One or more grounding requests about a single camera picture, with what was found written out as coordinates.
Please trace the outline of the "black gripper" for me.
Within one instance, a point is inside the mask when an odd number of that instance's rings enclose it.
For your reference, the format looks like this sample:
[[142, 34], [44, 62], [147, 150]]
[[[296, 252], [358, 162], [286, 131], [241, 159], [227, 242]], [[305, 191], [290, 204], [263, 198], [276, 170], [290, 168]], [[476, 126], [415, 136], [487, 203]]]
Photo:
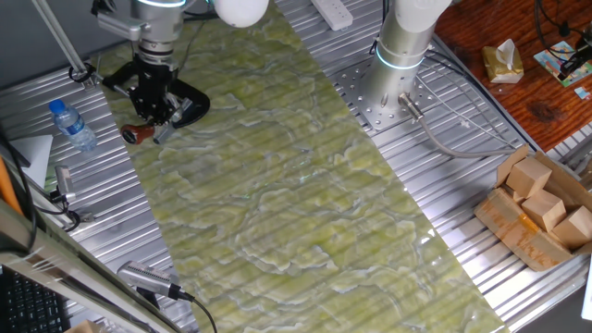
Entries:
[[137, 115], [147, 125], [158, 125], [159, 118], [168, 123], [181, 119], [181, 102], [169, 92], [172, 82], [178, 76], [178, 68], [170, 64], [151, 64], [139, 55], [132, 60], [137, 86], [129, 91]]

